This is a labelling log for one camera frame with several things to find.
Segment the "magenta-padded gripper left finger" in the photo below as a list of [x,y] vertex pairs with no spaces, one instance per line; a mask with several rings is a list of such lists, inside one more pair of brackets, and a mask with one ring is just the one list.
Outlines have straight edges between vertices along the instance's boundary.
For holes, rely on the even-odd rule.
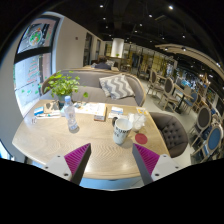
[[43,167],[43,169],[79,185],[90,155],[91,144],[88,143],[66,155],[56,155]]

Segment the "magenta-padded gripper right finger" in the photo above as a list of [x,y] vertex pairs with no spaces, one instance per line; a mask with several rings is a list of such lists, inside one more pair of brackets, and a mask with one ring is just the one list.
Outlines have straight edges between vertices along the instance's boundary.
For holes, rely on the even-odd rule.
[[138,144],[133,144],[132,154],[145,185],[181,169],[181,167],[167,154],[158,155]]

